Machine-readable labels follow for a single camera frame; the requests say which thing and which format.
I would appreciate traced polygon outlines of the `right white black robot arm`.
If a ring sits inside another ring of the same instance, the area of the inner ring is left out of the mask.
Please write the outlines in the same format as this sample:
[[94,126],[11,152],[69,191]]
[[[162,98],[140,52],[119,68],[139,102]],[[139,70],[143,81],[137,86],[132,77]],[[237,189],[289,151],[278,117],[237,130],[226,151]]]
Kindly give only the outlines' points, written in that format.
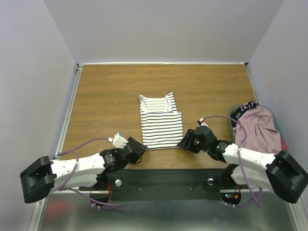
[[227,188],[254,186],[273,191],[282,200],[295,204],[308,185],[308,174],[286,151],[266,154],[240,148],[219,140],[207,126],[189,129],[177,147],[192,153],[206,152],[212,159],[228,164],[221,176]]

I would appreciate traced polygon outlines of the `pink tank top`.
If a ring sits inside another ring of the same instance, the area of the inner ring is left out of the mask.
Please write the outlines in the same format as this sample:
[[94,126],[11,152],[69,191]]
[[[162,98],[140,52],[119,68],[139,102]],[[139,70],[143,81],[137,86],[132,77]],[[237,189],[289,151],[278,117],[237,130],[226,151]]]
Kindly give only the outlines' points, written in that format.
[[235,144],[239,145],[245,139],[242,147],[249,150],[267,154],[282,151],[281,135],[275,128],[273,114],[264,106],[257,106],[245,112],[243,108],[241,106],[231,115],[241,124],[232,124]]

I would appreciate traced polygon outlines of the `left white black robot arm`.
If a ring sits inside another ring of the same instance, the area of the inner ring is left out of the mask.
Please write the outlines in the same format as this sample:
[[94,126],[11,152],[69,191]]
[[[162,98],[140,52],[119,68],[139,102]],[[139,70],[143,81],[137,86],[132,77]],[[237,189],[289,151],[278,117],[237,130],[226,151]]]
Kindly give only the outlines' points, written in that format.
[[51,160],[48,156],[38,158],[20,173],[24,202],[38,202],[52,192],[76,187],[93,186],[101,190],[107,185],[107,177],[103,174],[136,163],[148,149],[132,137],[125,139],[115,135],[107,141],[113,144],[113,149],[88,157],[76,155],[71,160]]

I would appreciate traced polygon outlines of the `black white striped tank top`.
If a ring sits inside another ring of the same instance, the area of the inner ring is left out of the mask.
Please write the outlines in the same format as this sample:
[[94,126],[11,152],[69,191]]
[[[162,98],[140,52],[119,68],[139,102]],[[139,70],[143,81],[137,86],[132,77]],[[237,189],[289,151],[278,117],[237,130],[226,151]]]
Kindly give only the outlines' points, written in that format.
[[163,98],[140,95],[139,100],[143,145],[149,150],[177,148],[183,139],[183,121],[173,93]]

